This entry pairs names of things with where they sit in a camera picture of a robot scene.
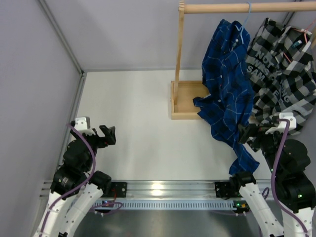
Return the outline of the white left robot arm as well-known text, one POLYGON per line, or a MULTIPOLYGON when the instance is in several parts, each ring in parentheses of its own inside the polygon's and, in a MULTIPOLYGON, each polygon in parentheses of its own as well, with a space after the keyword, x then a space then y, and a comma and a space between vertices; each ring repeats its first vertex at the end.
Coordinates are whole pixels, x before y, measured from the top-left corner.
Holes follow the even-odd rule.
POLYGON ((74 137, 53 176, 48 202, 36 237, 72 237, 92 205, 112 190, 109 175, 96 170, 99 149, 116 144, 116 128, 101 125, 103 136, 87 125, 69 124, 74 137))

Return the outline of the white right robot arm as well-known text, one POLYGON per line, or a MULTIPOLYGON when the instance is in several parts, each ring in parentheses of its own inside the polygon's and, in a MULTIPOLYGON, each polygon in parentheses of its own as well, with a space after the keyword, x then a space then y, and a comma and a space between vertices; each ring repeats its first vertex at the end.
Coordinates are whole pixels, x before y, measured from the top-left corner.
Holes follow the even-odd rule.
POLYGON ((316 209, 316 189, 304 173, 311 160, 306 146, 288 139, 294 128, 292 119, 279 119, 275 125, 239 125, 239 142, 254 137, 271 171, 271 186, 260 190, 248 172, 232 175, 229 181, 215 182, 218 198, 234 201, 233 214, 251 212, 263 237, 310 237, 316 209))

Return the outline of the light blue wire hanger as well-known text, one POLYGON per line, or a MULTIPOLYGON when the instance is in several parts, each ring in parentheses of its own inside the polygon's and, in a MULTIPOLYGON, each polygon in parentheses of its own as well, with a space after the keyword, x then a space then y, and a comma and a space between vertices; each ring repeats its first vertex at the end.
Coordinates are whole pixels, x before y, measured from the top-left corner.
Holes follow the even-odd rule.
POLYGON ((244 44, 244 39, 243 39, 243 31, 245 29, 245 25, 247 24, 247 21, 249 19, 249 16, 251 14, 251 8, 252 8, 252 5, 251 5, 251 2, 247 2, 248 4, 248 14, 247 14, 247 17, 245 18, 244 22, 242 23, 242 25, 240 27, 236 26, 236 29, 239 31, 239 37, 240 37, 240 40, 241 40, 241 43, 244 44))

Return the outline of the blue plaid shirt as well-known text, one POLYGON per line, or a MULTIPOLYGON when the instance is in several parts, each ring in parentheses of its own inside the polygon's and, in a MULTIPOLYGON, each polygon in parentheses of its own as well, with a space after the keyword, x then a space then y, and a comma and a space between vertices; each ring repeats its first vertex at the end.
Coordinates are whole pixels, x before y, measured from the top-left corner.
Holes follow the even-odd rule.
POLYGON ((220 21, 201 64, 208 95, 193 99, 198 115, 211 126, 212 137, 230 146, 237 157, 230 175, 253 173, 259 166, 239 142, 238 127, 248 126, 254 100, 245 62, 249 42, 250 35, 240 22, 220 21))

